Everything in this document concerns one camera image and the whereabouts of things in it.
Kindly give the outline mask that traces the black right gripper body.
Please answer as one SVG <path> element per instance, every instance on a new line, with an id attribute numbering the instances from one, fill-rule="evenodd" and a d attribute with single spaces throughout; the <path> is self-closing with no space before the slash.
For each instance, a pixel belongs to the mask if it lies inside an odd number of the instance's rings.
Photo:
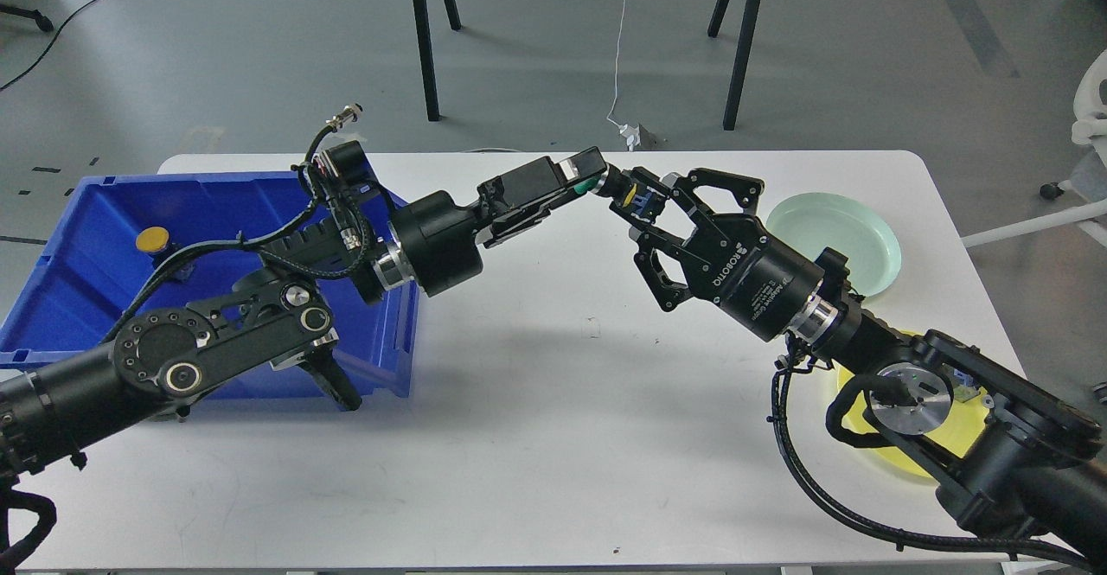
<path id="1" fill-rule="evenodd" d="M 823 283 L 823 268 L 744 214 L 694 220 L 683 273 L 689 290 L 768 342 L 786 330 Z"/>

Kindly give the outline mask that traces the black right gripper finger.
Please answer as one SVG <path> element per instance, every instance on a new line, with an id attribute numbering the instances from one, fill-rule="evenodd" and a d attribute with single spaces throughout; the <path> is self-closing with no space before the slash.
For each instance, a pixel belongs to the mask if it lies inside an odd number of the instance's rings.
<path id="1" fill-rule="evenodd" d="M 669 173 L 664 178 L 645 168 L 625 170 L 620 174 L 624 185 L 619 189 L 619 217 L 628 220 L 629 236 L 640 239 L 644 233 L 669 239 L 656 228 L 656 217 L 669 203 L 679 206 L 697 229 L 741 239 L 763 239 L 767 232 L 756 216 L 758 201 L 765 187 L 762 179 L 737 176 L 723 170 L 691 170 L 687 176 Z M 739 213 L 720 214 L 699 197 L 699 188 L 724 189 L 739 205 Z"/>
<path id="2" fill-rule="evenodd" d="M 661 310 L 675 310 L 681 302 L 687 302 L 693 297 L 720 306 L 720 291 L 711 280 L 720 260 L 716 247 L 701 240 L 696 233 L 681 240 L 672 233 L 652 226 L 632 226 L 630 237 L 639 246 L 633 257 L 637 269 Z M 663 254 L 680 265 L 687 276 L 685 283 L 676 283 L 668 275 L 661 261 Z"/>

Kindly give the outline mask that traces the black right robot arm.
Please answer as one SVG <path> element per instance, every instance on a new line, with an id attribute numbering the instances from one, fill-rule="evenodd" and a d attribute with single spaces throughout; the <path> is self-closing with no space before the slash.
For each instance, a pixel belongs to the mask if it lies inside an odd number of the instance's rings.
<path id="1" fill-rule="evenodd" d="M 792 479 L 823 512 L 898 548 L 1001 553 L 1104 572 L 1103 445 L 1095 420 L 946 333 L 893 329 L 865 310 L 845 253 L 780 213 L 756 216 L 764 184 L 720 170 L 664 178 L 608 170 L 598 192 L 631 225 L 637 268 L 662 310 L 699 298 L 753 335 L 785 340 L 770 422 Z M 891 527 L 847 509 L 803 465 L 790 383 L 838 371 L 827 433 L 937 482 L 964 536 Z"/>

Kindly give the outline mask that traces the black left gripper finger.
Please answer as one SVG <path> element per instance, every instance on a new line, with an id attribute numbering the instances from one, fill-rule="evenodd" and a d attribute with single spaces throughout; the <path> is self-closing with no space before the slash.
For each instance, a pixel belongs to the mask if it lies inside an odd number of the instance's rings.
<path id="1" fill-rule="evenodd" d="M 606 160 L 589 147 L 562 161 L 539 157 L 478 185 L 477 243 L 492 248 L 541 224 L 554 209 L 584 196 L 606 176 Z"/>

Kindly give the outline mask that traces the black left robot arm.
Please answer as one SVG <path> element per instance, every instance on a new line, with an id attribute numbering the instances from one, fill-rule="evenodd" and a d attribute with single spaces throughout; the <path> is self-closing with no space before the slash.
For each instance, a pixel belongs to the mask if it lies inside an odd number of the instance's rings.
<path id="1" fill-rule="evenodd" d="M 355 141 L 322 141 L 362 114 L 348 105 L 328 119 L 294 173 L 308 203 L 277 232 L 257 239 L 209 240 L 163 259 L 99 346 L 3 383 L 3 514 L 37 515 L 23 540 L 3 531 L 3 572 L 12 574 L 58 520 L 45 496 L 15 491 L 61 458 L 77 469 L 86 448 L 156 415 L 185 417 L 238 374 L 267 362 L 300 367 L 337 405 L 362 399 L 337 364 L 335 314 L 321 280 L 353 283 L 363 302 L 415 283 L 436 296 L 483 269 L 479 247 L 509 240 L 550 212 L 608 181 L 610 166 L 590 147 L 561 161 L 532 160 L 455 204 L 439 189 L 399 206 Z M 256 273 L 232 291 L 182 307 L 144 310 L 163 283 L 207 253 L 254 253 Z"/>

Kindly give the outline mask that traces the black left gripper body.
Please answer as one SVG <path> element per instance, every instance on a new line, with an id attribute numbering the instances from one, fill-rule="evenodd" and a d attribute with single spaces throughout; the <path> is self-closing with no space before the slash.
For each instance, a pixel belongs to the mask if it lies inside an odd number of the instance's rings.
<path id="1" fill-rule="evenodd" d="M 476 236 L 515 212 L 489 198 L 459 206 L 446 189 L 436 189 L 392 212 L 390 229 L 413 279 L 434 297 L 482 273 Z"/>

